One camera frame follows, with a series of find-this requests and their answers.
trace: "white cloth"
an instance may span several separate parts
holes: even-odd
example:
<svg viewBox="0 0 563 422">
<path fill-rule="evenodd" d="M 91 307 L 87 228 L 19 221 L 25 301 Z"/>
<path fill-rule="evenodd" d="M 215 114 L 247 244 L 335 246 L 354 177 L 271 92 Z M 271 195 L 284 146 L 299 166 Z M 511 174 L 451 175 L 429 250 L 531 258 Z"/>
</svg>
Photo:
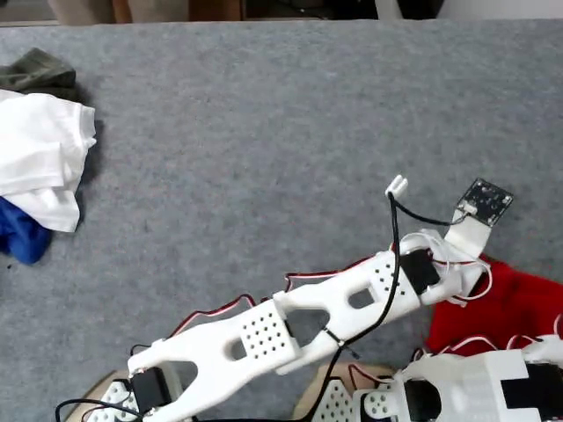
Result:
<svg viewBox="0 0 563 422">
<path fill-rule="evenodd" d="M 75 192 L 95 134 L 93 108 L 0 90 L 0 196 L 47 229 L 74 231 Z"/>
</svg>

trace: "black wire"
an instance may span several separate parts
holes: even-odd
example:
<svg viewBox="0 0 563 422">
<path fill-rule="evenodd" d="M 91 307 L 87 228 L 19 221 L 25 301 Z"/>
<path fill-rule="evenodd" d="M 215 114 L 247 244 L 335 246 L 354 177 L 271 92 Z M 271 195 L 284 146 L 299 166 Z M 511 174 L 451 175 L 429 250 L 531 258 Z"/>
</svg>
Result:
<svg viewBox="0 0 563 422">
<path fill-rule="evenodd" d="M 395 293 L 397 292 L 398 287 L 398 272 L 399 272 L 399 257 L 400 257 L 400 247 L 399 242 L 400 239 L 398 238 L 398 221 L 397 221 L 397 207 L 398 203 L 395 200 L 395 197 L 392 193 L 388 193 L 389 203 L 391 206 L 391 228 L 393 232 L 393 244 L 394 244 L 394 252 L 395 252 L 395 266 L 393 269 L 393 281 L 391 282 L 391 291 L 389 292 L 389 297 L 387 298 L 387 303 L 384 306 L 381 315 L 377 319 L 377 321 L 372 324 L 370 327 L 366 328 L 364 331 L 356 334 L 352 338 L 346 340 L 342 346 L 340 346 L 336 353 L 334 354 L 333 358 L 331 359 L 330 363 L 328 364 L 328 368 L 326 369 L 325 378 L 323 379 L 323 383 L 321 385 L 320 391 L 318 393 L 317 399 L 315 400 L 314 405 L 309 409 L 309 411 L 300 419 L 292 420 L 291 422 L 311 422 L 312 417 L 315 414 L 315 411 L 320 404 L 320 401 L 323 398 L 323 393 L 326 390 L 326 386 L 331 381 L 331 373 L 338 361 L 339 357 L 342 355 L 342 352 L 345 348 L 349 345 L 354 343 L 355 341 L 359 340 L 360 338 L 370 334 L 373 330 L 377 329 L 389 314 L 389 310 L 391 309 L 391 305 L 393 304 L 393 300 L 395 299 Z M 210 419 L 201 422 L 283 422 L 283 419 L 259 419 L 259 418 L 239 418 L 239 419 Z"/>
<path fill-rule="evenodd" d="M 111 407 L 112 409 L 116 409 L 118 411 L 124 411 L 126 413 L 130 413 L 132 415 L 137 416 L 138 418 L 142 417 L 143 415 L 141 413 L 139 413 L 138 411 L 134 411 L 132 409 L 129 409 L 127 407 L 123 407 L 123 406 L 119 406 L 118 404 L 113 404 L 113 403 L 108 403 L 108 402 L 102 402 L 101 400 L 94 400 L 93 398 L 71 398 L 70 400 L 65 400 L 64 402 L 60 402 L 56 407 L 55 407 L 55 421 L 56 422 L 61 422 L 61 409 L 64 406 L 68 406 L 69 404 L 81 404 L 81 403 L 86 403 L 86 404 L 98 404 L 104 407 Z"/>
<path fill-rule="evenodd" d="M 143 345 L 141 343 L 137 343 L 136 345 L 132 345 L 131 348 L 129 349 L 129 356 L 133 356 L 135 354 L 135 349 L 137 347 L 144 347 L 146 349 L 150 348 L 149 345 Z"/>
<path fill-rule="evenodd" d="M 405 207 L 403 204 L 398 202 L 397 200 L 393 199 L 393 201 L 395 202 L 397 208 L 403 211 L 406 215 L 420 222 L 427 222 L 428 224 L 434 224 L 436 226 L 445 226 L 445 227 L 454 226 L 465 220 L 465 217 L 467 216 L 467 214 L 464 214 L 461 217 L 459 217 L 457 220 L 454 220 L 453 222 L 444 222 L 442 220 L 435 220 L 434 218 L 428 218 L 423 215 L 416 214 L 410 209 L 408 209 L 407 207 Z"/>
</svg>

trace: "red cloth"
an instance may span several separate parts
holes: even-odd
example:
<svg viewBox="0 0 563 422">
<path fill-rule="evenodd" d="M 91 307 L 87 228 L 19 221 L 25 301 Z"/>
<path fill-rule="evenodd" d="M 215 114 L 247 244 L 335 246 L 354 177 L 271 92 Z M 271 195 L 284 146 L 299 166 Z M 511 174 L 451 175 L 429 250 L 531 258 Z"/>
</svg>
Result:
<svg viewBox="0 0 563 422">
<path fill-rule="evenodd" d="M 489 338 L 497 347 L 504 349 L 515 334 L 530 337 L 553 334 L 555 318 L 563 312 L 563 286 L 520 273 L 499 261 L 487 261 L 493 273 L 493 287 L 487 295 L 467 303 L 465 308 L 449 302 L 436 305 L 427 340 L 430 352 L 438 353 L 445 346 L 477 335 Z M 486 284 L 484 275 L 479 280 L 478 290 Z M 559 334 L 561 332 L 563 321 L 559 323 Z M 515 342 L 513 348 L 527 344 L 521 339 Z M 456 354 L 471 356 L 490 350 L 491 347 L 484 342 L 471 342 Z"/>
</svg>

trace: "white 3d-printed bracket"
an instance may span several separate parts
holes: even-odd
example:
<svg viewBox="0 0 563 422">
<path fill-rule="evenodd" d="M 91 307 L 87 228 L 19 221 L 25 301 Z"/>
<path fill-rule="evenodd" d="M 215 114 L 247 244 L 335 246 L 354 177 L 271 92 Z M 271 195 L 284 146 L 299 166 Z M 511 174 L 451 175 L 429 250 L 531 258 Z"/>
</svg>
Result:
<svg viewBox="0 0 563 422">
<path fill-rule="evenodd" d="M 315 410 L 312 422 L 354 422 L 352 397 L 341 380 L 331 380 Z"/>
<path fill-rule="evenodd" d="M 100 400 L 102 402 L 118 404 L 126 409 L 131 409 L 132 411 L 139 411 L 135 400 L 135 394 L 127 391 L 123 382 L 112 382 Z M 131 422 L 135 419 L 136 416 L 132 413 L 126 413 L 125 411 L 118 411 L 117 409 L 106 407 L 91 411 L 88 419 L 86 420 L 87 422 L 113 422 L 114 420 Z"/>
</svg>

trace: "gray carpet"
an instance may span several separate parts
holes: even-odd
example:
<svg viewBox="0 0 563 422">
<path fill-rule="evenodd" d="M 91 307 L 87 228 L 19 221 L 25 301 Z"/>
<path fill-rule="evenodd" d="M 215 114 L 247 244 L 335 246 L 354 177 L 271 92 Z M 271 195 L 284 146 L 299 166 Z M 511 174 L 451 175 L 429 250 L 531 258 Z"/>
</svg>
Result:
<svg viewBox="0 0 563 422">
<path fill-rule="evenodd" d="M 514 192 L 486 252 L 560 278 L 562 40 L 556 21 L 0 30 L 1 63 L 41 47 L 77 68 L 99 130 L 77 233 L 31 268 L 0 257 L 0 420 L 50 420 L 192 309 L 385 248 L 398 172 L 437 218 L 477 176 Z M 404 365 L 429 318 L 357 351 Z M 202 416 L 287 417 L 313 369 Z"/>
</svg>

